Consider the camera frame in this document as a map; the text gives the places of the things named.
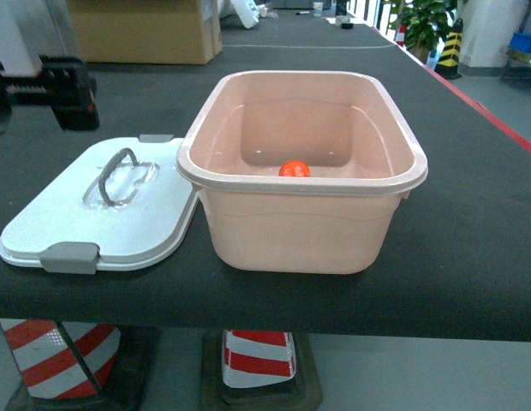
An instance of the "yellow and black post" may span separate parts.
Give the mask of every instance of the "yellow and black post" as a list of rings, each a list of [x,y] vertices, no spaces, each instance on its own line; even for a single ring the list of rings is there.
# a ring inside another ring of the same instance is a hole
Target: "yellow and black post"
[[[444,49],[440,55],[435,71],[447,80],[462,77],[457,72],[457,64],[460,60],[460,48],[462,47],[463,20],[457,19],[452,26],[452,31],[446,39]]]

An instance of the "gray lid handle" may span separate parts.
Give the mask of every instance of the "gray lid handle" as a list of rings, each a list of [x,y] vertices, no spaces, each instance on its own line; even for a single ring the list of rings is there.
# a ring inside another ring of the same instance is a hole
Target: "gray lid handle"
[[[58,242],[39,255],[48,272],[94,274],[99,259],[99,247],[92,242]]]
[[[108,195],[108,192],[105,190],[105,182],[108,180],[108,178],[110,178],[111,173],[127,156],[130,156],[130,159],[132,160],[132,165],[136,167],[138,165],[138,160],[136,160],[134,152],[128,147],[126,147],[120,150],[115,156],[111,158],[110,161],[108,161],[108,164],[105,165],[104,169],[102,170],[102,173],[100,174],[100,177],[98,178],[98,189],[100,190],[100,194],[102,194],[102,199],[104,199],[105,204],[107,204],[108,206],[114,206],[116,202],[111,200],[110,196]]]

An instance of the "black tabletop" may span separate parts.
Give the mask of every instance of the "black tabletop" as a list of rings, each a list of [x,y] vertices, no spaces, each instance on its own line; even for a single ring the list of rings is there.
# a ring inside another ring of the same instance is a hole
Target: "black tabletop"
[[[206,66],[96,65],[95,133],[15,108],[0,136],[3,227],[92,144],[188,131],[225,75],[344,70],[378,78],[429,161],[374,264],[348,276],[239,271],[214,253],[199,205],[182,245],[144,270],[50,274],[0,258],[0,318],[531,341],[531,154],[369,27],[280,13],[224,22]]]

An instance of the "cone base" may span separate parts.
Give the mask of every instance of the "cone base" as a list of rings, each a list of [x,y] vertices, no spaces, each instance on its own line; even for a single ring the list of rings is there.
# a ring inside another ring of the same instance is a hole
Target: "cone base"
[[[455,80],[455,79],[459,79],[460,77],[462,77],[461,74],[459,74],[457,71],[453,72],[453,70],[452,72],[447,73],[447,72],[443,72],[443,70],[435,69],[435,73],[440,75],[445,80]]]

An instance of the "pink plastic container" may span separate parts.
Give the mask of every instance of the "pink plastic container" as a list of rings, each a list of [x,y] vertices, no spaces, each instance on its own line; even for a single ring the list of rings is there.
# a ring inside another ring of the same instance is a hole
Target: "pink plastic container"
[[[300,159],[311,177],[281,177]],[[251,71],[223,78],[177,154],[218,256],[243,270],[350,274],[376,260],[427,158],[379,81]]]

